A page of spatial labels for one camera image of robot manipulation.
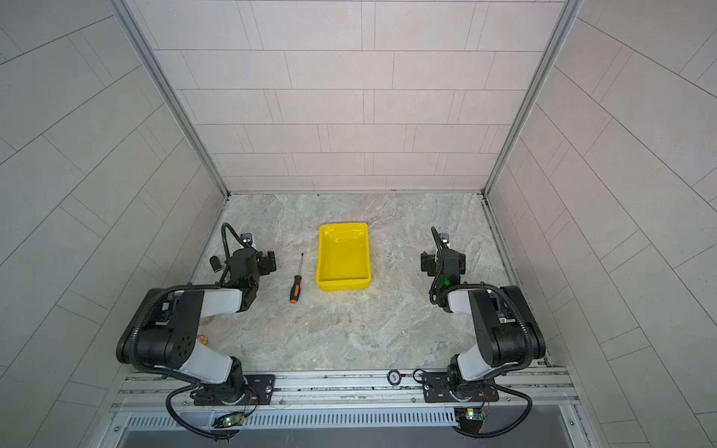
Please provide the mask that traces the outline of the orange black handled screwdriver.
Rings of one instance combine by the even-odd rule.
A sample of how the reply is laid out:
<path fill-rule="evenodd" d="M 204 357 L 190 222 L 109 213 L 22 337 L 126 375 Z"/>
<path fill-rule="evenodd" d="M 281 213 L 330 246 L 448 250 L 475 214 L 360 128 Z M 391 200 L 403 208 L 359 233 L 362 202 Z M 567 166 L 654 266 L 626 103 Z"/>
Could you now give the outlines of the orange black handled screwdriver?
<path fill-rule="evenodd" d="M 293 284 L 291 286 L 291 293 L 289 293 L 289 302 L 291 304 L 298 304 L 302 291 L 302 263 L 304 262 L 304 253 L 300 255 L 299 268 L 297 274 L 293 277 Z"/>

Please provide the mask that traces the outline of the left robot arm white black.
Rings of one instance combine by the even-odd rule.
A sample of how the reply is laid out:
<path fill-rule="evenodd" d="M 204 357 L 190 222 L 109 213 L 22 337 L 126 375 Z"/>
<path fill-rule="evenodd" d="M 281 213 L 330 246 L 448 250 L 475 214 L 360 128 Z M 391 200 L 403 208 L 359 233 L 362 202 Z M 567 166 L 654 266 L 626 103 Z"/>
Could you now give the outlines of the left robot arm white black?
<path fill-rule="evenodd" d="M 196 406 L 268 405 L 276 377 L 246 374 L 238 358 L 203 345 L 199 327 L 210 317 L 248 311 L 261 277 L 275 271 L 274 252 L 250 246 L 233 252 L 218 285 L 151 289 L 119 338 L 118 362 L 190 384 Z"/>

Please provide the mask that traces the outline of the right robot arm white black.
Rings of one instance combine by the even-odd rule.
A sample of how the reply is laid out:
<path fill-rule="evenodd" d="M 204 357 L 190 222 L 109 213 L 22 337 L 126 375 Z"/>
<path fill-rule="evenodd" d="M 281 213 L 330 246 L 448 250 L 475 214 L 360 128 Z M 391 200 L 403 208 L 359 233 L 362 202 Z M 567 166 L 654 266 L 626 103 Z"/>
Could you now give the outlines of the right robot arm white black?
<path fill-rule="evenodd" d="M 462 282 L 466 256 L 450 248 L 422 252 L 420 271 L 432 278 L 429 301 L 446 313 L 468 315 L 474 325 L 475 344 L 453 356 L 445 373 L 425 381 L 439 398 L 494 401 L 496 377 L 545 356 L 545 339 L 520 287 Z"/>

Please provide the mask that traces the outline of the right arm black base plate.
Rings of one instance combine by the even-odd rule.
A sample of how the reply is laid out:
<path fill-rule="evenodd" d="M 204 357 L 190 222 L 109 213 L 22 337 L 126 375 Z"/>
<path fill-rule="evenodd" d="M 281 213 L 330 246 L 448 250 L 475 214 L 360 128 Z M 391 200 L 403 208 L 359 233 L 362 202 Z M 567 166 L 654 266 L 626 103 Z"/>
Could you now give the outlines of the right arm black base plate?
<path fill-rule="evenodd" d="M 458 373 L 416 370 L 414 379 L 422 387 L 426 403 L 481 404 L 484 401 L 493 403 L 499 400 L 498 391 L 493 384 L 480 381 L 468 382 Z"/>

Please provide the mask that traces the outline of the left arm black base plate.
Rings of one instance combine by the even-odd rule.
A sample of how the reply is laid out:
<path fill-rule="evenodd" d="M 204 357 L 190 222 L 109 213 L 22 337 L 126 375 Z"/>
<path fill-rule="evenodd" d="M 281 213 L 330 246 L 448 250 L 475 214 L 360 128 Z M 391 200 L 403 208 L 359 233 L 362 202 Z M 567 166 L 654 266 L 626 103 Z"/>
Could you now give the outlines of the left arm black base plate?
<path fill-rule="evenodd" d="M 249 374 L 241 380 L 231 375 L 221 385 L 201 385 L 190 397 L 195 406 L 269 405 L 275 384 L 273 374 Z"/>

